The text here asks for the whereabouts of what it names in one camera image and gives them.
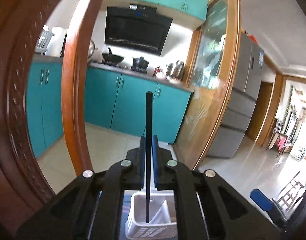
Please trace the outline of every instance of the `black range hood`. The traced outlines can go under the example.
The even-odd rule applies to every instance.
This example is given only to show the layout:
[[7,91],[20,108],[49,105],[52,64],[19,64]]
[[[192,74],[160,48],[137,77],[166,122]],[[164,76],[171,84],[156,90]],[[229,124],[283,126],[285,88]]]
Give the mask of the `black range hood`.
[[161,55],[172,20],[152,7],[108,7],[105,43]]

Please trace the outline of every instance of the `ceiling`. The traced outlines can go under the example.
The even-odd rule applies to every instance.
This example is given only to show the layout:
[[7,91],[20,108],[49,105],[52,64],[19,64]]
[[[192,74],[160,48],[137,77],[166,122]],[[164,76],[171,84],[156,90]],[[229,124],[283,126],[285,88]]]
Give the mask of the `ceiling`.
[[242,0],[241,15],[283,74],[306,77],[306,17],[296,0]]

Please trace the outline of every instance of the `white plastic basket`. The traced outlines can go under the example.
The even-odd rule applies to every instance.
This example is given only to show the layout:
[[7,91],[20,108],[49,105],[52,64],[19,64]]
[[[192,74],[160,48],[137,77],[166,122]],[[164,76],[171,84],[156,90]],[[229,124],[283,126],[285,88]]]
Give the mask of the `white plastic basket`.
[[146,193],[134,193],[131,199],[128,220],[125,223],[126,237],[132,240],[141,240],[164,239],[176,236],[177,228],[173,193],[151,192],[149,221],[153,223],[146,223]]

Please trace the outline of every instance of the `refrigerator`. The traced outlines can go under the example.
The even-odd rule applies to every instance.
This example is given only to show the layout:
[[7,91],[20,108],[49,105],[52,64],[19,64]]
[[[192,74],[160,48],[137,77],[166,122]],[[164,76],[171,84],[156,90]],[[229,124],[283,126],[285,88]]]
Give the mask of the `refrigerator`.
[[264,68],[263,58],[263,50],[242,33],[232,93],[207,156],[235,156],[255,108]]

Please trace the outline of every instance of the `black rod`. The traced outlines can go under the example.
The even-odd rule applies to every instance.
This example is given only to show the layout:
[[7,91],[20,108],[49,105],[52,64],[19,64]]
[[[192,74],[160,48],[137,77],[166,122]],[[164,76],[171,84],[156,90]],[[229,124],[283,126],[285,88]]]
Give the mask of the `black rod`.
[[146,93],[146,223],[150,215],[153,93]]

